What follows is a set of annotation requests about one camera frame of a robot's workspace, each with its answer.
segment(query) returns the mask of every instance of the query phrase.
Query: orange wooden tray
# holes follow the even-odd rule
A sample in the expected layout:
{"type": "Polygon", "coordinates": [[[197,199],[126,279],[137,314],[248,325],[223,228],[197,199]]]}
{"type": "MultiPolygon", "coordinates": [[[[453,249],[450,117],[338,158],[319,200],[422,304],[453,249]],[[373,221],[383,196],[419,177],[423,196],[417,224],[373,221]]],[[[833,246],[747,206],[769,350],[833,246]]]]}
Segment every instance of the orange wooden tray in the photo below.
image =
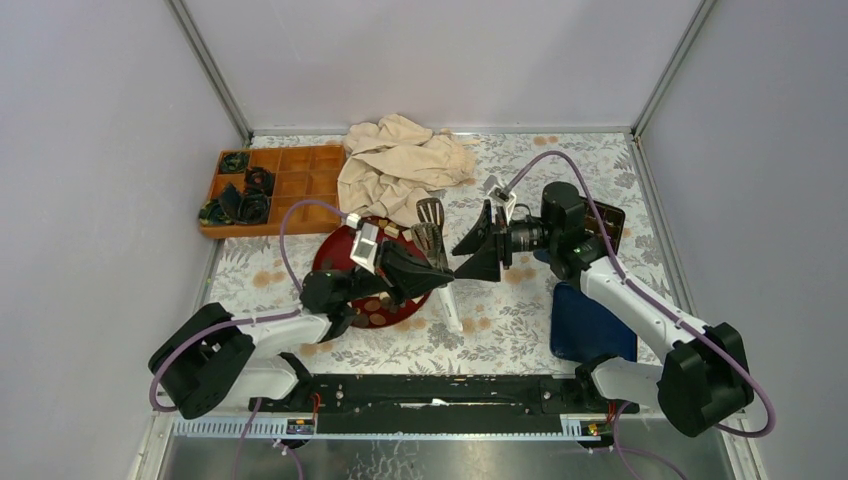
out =
{"type": "MultiPolygon", "coordinates": [[[[296,202],[311,198],[338,207],[336,180],[345,162],[341,145],[320,147],[262,148],[255,150],[225,150],[218,156],[215,176],[209,187],[206,201],[217,198],[232,183],[244,192],[245,174],[224,174],[220,164],[225,155],[246,152],[250,155],[247,168],[262,167],[274,174],[274,193],[268,223],[260,225],[210,225],[200,226],[209,238],[260,237],[279,235],[280,223],[289,208],[296,202]]],[[[340,219],[317,205],[301,207],[286,226],[286,234],[329,233],[338,228],[340,219]]]]}

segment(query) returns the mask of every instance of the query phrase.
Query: metal spatula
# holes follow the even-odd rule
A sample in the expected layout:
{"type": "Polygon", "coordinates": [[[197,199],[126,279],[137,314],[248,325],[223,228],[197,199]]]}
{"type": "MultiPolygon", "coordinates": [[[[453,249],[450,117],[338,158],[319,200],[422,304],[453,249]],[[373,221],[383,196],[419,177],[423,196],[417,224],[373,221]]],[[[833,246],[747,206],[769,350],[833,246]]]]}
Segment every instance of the metal spatula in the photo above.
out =
{"type": "Polygon", "coordinates": [[[431,267],[439,270],[444,269],[440,260],[444,242],[438,225],[430,222],[416,223],[412,226],[412,241],[427,257],[431,267]]]}
{"type": "Polygon", "coordinates": [[[439,263],[441,269],[448,268],[448,254],[445,252],[445,207],[442,201],[435,197],[422,198],[415,204],[415,210],[418,212],[418,221],[424,223],[434,223],[439,226],[439,237],[441,245],[439,246],[439,263]]]}
{"type": "Polygon", "coordinates": [[[435,223],[439,226],[439,233],[444,233],[445,207],[441,200],[435,197],[422,198],[415,204],[415,210],[419,222],[435,223]]]}
{"type": "MultiPolygon", "coordinates": [[[[416,223],[412,226],[412,241],[427,257],[430,266],[442,271],[448,269],[447,256],[444,253],[444,240],[438,225],[431,222],[416,223]]],[[[459,320],[459,310],[456,307],[456,299],[453,296],[451,285],[439,287],[435,289],[435,292],[439,295],[439,301],[445,310],[448,326],[454,331],[462,332],[462,322],[459,320]]]]}

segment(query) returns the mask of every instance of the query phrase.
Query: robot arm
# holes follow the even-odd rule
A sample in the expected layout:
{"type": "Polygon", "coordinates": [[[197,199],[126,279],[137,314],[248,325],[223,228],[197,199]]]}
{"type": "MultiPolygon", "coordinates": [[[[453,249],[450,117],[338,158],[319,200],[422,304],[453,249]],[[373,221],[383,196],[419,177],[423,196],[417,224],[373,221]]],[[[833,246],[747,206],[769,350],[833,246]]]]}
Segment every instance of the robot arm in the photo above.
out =
{"type": "Polygon", "coordinates": [[[660,367],[613,356],[596,358],[576,370],[588,396],[658,408],[672,425],[691,437],[753,401],[751,386],[661,309],[676,312],[747,371],[738,332],[727,324],[711,327],[680,311],[620,266],[622,276],[602,241],[585,230],[585,206],[575,186],[548,184],[542,194],[541,215],[518,221],[510,221],[507,215],[514,196],[501,198],[497,189],[492,196],[503,204],[495,208],[494,220],[491,203],[486,200],[474,229],[452,252],[473,254],[456,269],[456,278],[500,281],[501,267],[509,268],[513,253],[545,251],[559,279],[610,310],[663,360],[660,367]]]}
{"type": "Polygon", "coordinates": [[[357,225],[351,258],[359,266],[310,272],[298,303],[236,322],[220,304],[205,305],[153,354],[148,368],[157,374],[176,350],[183,350],[170,358],[160,383],[184,418],[218,407],[240,408],[253,397],[289,395],[303,372],[280,352],[343,334],[356,313],[348,305],[351,300],[386,292],[400,303],[453,281],[452,272],[432,268],[397,242],[377,244],[376,229],[369,227],[357,225]],[[295,311],[300,313],[292,317],[295,311]],[[214,331],[185,348],[192,337],[209,330],[214,331]]]}

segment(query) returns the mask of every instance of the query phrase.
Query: metal floor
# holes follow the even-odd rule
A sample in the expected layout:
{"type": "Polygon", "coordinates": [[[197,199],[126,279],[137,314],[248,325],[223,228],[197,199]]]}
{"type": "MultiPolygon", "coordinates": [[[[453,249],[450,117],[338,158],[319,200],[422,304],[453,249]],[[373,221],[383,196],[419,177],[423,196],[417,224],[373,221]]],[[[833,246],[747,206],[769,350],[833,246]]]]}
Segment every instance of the metal floor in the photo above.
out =
{"type": "MultiPolygon", "coordinates": [[[[662,455],[690,480],[734,478],[721,434],[712,430],[684,437],[661,419],[622,420],[622,443],[662,455]]],[[[231,478],[236,439],[174,436],[161,479],[231,478]]],[[[297,450],[307,480],[336,479],[632,479],[615,453],[589,455],[573,442],[551,441],[312,441],[297,450]]],[[[646,480],[676,480],[654,460],[630,456],[646,480]]],[[[241,479],[296,479],[289,456],[267,440],[247,440],[239,467],[241,479]]]]}

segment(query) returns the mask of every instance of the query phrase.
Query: white bracket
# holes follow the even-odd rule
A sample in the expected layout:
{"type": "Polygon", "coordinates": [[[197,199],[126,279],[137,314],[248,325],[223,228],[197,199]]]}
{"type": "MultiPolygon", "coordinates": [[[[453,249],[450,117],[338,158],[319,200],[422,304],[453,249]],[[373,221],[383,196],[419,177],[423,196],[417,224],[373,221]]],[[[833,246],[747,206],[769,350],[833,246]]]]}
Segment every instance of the white bracket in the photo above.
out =
{"type": "Polygon", "coordinates": [[[502,205],[504,207],[504,212],[506,213],[506,221],[509,222],[512,219],[512,212],[515,210],[515,204],[518,202],[518,197],[515,195],[515,192],[509,192],[507,194],[507,199],[504,200],[501,198],[503,196],[504,186],[501,185],[500,180],[495,180],[495,185],[489,190],[489,197],[495,201],[496,204],[502,205]]]}
{"type": "Polygon", "coordinates": [[[371,273],[374,273],[374,259],[377,256],[378,232],[376,225],[364,223],[362,228],[356,231],[353,248],[350,250],[350,259],[371,273]]]}
{"type": "Polygon", "coordinates": [[[456,308],[456,298],[453,295],[451,284],[436,289],[439,301],[445,311],[446,323],[451,330],[462,333],[462,322],[459,320],[459,311],[456,308]]]}

